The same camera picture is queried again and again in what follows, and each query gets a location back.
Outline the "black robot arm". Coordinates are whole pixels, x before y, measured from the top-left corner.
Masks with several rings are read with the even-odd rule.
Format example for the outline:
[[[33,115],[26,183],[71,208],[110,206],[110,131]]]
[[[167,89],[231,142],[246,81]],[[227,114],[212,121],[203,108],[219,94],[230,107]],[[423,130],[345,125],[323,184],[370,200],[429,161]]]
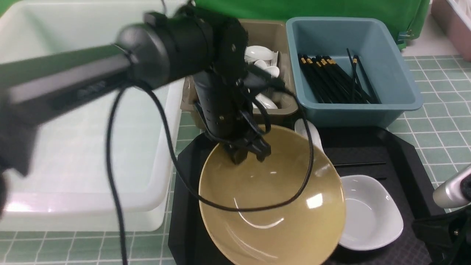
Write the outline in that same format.
[[[270,79],[244,59],[248,33],[235,17],[181,6],[173,17],[148,12],[143,22],[120,30],[115,43],[1,65],[1,206],[6,203],[4,173],[29,171],[37,128],[114,90],[106,132],[106,169],[113,201],[121,203],[111,166],[111,129],[127,87],[153,91],[178,79],[202,81],[200,115],[211,138],[226,146],[240,164],[248,152],[264,161],[271,154],[253,119],[257,90],[247,77]]]

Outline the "second robot arm silver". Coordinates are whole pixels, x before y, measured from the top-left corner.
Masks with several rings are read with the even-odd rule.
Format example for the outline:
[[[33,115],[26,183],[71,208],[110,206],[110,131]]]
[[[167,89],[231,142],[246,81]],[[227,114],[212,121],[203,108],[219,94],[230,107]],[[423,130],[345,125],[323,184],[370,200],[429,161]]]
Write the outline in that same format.
[[[431,265],[469,265],[471,263],[471,166],[461,169],[433,192],[434,203],[450,213],[417,219],[412,229],[417,239],[444,250]]]

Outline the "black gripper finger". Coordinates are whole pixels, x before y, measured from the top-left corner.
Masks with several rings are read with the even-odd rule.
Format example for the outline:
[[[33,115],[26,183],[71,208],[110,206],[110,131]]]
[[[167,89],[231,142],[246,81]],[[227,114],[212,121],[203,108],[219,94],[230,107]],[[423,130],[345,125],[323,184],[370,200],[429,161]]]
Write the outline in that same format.
[[[236,147],[229,147],[229,157],[235,165],[241,164],[247,158],[248,151]]]

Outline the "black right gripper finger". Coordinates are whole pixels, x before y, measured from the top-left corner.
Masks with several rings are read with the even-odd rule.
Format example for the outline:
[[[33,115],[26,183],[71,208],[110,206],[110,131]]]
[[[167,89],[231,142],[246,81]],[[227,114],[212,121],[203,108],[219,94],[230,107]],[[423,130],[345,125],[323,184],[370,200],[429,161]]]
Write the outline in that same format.
[[[259,162],[263,162],[272,153],[271,146],[269,144],[256,144],[254,149],[256,158]]]

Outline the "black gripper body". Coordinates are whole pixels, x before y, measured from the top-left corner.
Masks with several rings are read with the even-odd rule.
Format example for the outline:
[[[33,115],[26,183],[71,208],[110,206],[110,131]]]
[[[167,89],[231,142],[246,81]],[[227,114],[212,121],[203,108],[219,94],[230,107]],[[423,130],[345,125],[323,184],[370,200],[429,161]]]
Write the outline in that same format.
[[[229,154],[229,147],[236,147],[255,154],[256,144],[269,144],[254,118],[254,98],[245,87],[226,84],[210,71],[194,74],[193,81],[206,130],[224,151]]]

